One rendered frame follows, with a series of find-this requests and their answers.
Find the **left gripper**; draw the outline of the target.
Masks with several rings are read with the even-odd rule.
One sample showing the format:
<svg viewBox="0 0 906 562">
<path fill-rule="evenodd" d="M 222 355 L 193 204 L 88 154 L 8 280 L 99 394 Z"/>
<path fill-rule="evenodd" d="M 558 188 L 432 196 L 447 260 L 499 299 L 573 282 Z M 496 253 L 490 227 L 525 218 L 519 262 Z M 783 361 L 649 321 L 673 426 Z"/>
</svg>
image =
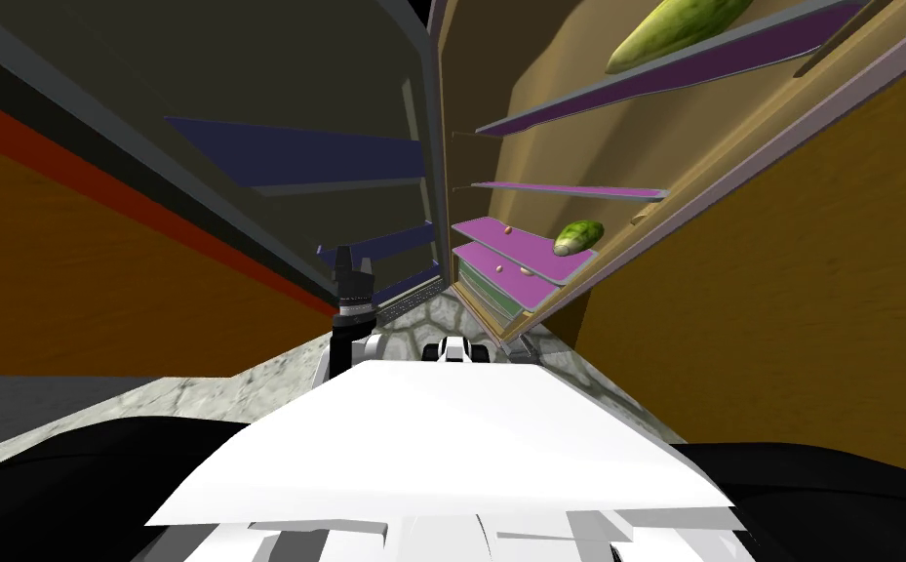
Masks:
<svg viewBox="0 0 906 562">
<path fill-rule="evenodd" d="M 339 305 L 371 304 L 374 295 L 372 272 L 371 258 L 360 257 L 353 267 L 351 247 L 339 245 L 335 249 L 335 272 L 332 275 Z"/>
</svg>

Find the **green fridge drawer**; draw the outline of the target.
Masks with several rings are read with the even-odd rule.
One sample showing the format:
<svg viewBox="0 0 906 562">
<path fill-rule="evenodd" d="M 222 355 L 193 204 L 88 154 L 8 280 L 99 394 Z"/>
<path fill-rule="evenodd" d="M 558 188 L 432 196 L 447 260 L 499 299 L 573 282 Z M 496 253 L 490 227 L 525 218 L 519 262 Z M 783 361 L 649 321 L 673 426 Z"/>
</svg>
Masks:
<svg viewBox="0 0 906 562">
<path fill-rule="evenodd" d="M 456 258 L 456 263 L 459 282 L 498 325 L 507 326 L 526 312 L 517 301 L 498 289 L 474 267 L 460 258 Z"/>
</svg>

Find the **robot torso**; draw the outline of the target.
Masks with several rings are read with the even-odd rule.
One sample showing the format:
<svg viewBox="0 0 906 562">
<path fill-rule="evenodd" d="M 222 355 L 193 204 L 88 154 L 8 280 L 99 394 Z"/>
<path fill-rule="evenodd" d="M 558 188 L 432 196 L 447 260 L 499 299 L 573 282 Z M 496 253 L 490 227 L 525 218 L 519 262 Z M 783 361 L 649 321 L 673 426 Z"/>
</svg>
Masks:
<svg viewBox="0 0 906 562">
<path fill-rule="evenodd" d="M 153 526 L 184 562 L 757 562 L 683 454 L 550 371 L 367 360 L 249 424 Z"/>
</svg>

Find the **dark fridge door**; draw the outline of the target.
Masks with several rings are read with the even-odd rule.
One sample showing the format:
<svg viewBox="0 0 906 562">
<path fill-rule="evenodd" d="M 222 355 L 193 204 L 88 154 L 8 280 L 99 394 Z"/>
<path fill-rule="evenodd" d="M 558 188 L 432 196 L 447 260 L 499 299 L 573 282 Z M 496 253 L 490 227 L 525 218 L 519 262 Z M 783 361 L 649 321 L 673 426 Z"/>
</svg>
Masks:
<svg viewBox="0 0 906 562">
<path fill-rule="evenodd" d="M 384 314 L 449 245 L 410 0 L 0 0 L 0 151 L 308 305 L 334 249 Z"/>
</svg>

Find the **short green cucumber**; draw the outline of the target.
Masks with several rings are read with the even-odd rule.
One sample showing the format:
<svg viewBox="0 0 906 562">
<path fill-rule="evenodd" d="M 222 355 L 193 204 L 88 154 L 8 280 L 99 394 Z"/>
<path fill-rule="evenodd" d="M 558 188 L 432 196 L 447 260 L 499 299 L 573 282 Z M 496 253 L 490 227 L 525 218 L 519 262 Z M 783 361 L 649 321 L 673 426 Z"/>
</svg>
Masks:
<svg viewBox="0 0 906 562">
<path fill-rule="evenodd" d="M 598 221 L 575 221 L 556 236 L 553 253 L 566 257 L 587 251 L 601 240 L 604 233 L 604 226 Z"/>
</svg>

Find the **tan fridge with purple shelves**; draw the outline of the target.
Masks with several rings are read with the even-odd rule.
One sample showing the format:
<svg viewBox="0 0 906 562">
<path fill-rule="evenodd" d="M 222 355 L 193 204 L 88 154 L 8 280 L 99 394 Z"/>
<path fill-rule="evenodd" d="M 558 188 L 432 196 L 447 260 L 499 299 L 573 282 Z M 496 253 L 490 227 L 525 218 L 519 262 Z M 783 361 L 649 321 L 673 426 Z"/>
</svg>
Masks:
<svg viewBox="0 0 906 562">
<path fill-rule="evenodd" d="M 827 126 L 830 104 L 881 88 L 871 72 L 905 69 L 906 0 L 753 0 L 726 33 L 606 74 L 660 2 L 436 0 L 452 268 L 462 259 L 526 310 L 501 327 L 456 275 L 495 345 Z M 556 256 L 584 220 L 601 240 Z"/>
</svg>

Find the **long green cucumber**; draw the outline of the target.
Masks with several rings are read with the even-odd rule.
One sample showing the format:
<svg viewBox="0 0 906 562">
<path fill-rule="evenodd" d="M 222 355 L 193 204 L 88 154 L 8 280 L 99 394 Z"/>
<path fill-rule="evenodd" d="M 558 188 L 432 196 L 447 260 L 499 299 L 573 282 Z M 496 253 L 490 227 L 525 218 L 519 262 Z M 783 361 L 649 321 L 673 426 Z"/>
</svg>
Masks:
<svg viewBox="0 0 906 562">
<path fill-rule="evenodd" d="M 613 51 L 605 73 L 659 59 L 727 31 L 753 0 L 662 0 Z"/>
</svg>

